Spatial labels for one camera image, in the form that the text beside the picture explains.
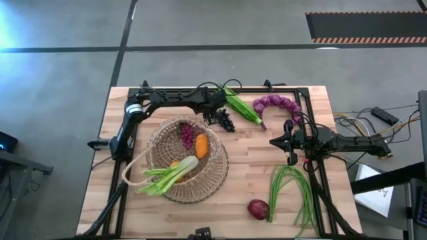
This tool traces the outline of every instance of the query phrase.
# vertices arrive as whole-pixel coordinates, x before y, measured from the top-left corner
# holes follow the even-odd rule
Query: butcher block tabletop
[[[310,91],[316,123],[324,124],[336,130],[326,87],[307,86],[307,88]],[[113,87],[111,89],[100,138],[109,139],[117,135],[123,119],[123,108],[128,91],[129,87]],[[254,99],[267,94],[241,93],[239,97],[252,105]],[[294,100],[293,93],[275,94]],[[209,126],[221,139],[230,161],[228,176],[221,189],[205,201],[193,205],[184,205],[167,200],[162,196],[140,194],[137,192],[137,187],[129,187],[121,237],[186,238],[189,234],[194,234],[196,229],[202,227],[210,227],[212,237],[275,238],[294,237],[298,234],[300,225],[294,225],[294,219],[302,204],[302,194],[296,182],[289,183],[279,192],[272,223],[254,219],[247,210],[247,205],[252,199],[262,199],[268,203],[272,169],[277,164],[286,163],[288,154],[270,145],[268,141],[283,135],[284,121],[290,119],[290,113],[278,107],[265,109],[263,118],[267,130],[264,131],[259,125],[245,120],[233,110],[228,109],[227,112],[230,113],[230,119],[236,126],[235,133],[227,133],[218,124]],[[157,129],[160,123],[177,115],[194,116],[194,112],[187,107],[163,107],[157,109],[150,118],[140,124],[137,131],[135,156],[144,151],[151,132]],[[304,152],[298,151],[297,154],[299,161],[296,167],[308,180],[308,174],[302,169]],[[110,151],[107,149],[97,151],[93,164],[109,156]],[[332,201],[344,219],[361,233],[362,228],[344,162],[329,158],[324,161],[324,164]],[[77,234],[89,229],[105,207],[113,167],[114,162],[108,160],[98,165],[91,172]],[[142,157],[131,168],[131,181],[143,180],[144,177],[141,172],[144,169],[147,169],[147,162],[145,157]],[[113,217],[111,218],[110,231],[112,233],[115,230],[117,209],[118,204],[113,210]],[[322,210],[326,232],[330,232],[328,214],[323,204]],[[315,236],[313,227],[308,227],[301,237]]]

